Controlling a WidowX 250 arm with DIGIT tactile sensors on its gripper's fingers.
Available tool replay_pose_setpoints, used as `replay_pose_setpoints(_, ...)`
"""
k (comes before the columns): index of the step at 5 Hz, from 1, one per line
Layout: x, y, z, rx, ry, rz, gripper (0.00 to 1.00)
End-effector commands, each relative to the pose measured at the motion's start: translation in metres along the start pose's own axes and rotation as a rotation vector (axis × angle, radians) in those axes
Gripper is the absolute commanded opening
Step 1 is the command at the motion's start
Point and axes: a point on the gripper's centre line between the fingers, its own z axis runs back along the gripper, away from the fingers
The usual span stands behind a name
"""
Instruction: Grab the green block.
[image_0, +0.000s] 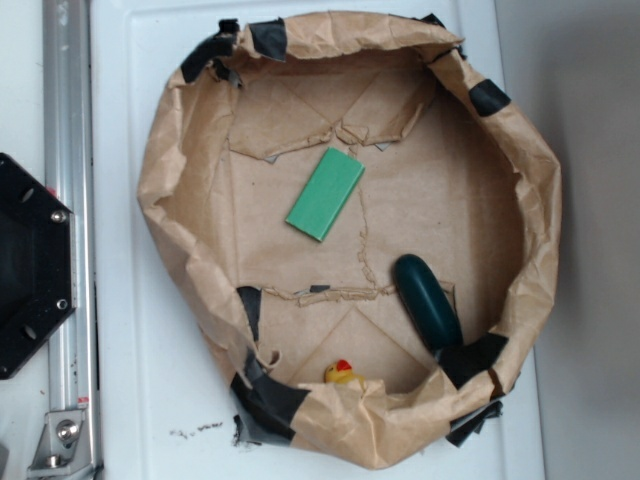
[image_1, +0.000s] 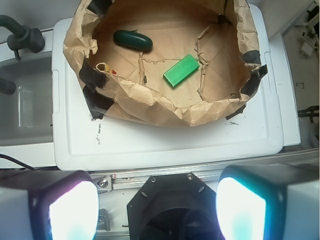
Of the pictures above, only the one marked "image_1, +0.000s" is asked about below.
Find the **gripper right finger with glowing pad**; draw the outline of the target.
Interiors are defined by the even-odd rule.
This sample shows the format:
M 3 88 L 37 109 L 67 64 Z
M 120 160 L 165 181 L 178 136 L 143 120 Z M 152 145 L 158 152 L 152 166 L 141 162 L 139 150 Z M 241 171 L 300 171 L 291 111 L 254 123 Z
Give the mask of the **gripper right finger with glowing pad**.
M 318 240 L 320 168 L 229 165 L 220 175 L 215 208 L 227 240 Z

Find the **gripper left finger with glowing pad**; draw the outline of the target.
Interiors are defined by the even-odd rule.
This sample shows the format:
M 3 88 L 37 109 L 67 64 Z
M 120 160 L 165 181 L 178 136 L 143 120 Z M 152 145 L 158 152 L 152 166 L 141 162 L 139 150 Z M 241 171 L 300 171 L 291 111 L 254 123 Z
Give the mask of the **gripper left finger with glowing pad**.
M 92 240 L 98 190 L 85 171 L 0 173 L 2 240 Z

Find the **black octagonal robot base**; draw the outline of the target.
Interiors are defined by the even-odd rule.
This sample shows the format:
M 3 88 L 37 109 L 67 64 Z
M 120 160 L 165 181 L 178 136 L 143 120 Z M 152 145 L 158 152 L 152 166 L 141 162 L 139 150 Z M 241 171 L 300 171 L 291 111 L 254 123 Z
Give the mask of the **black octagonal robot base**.
M 152 175 L 127 204 L 131 240 L 223 240 L 216 192 L 192 172 Z

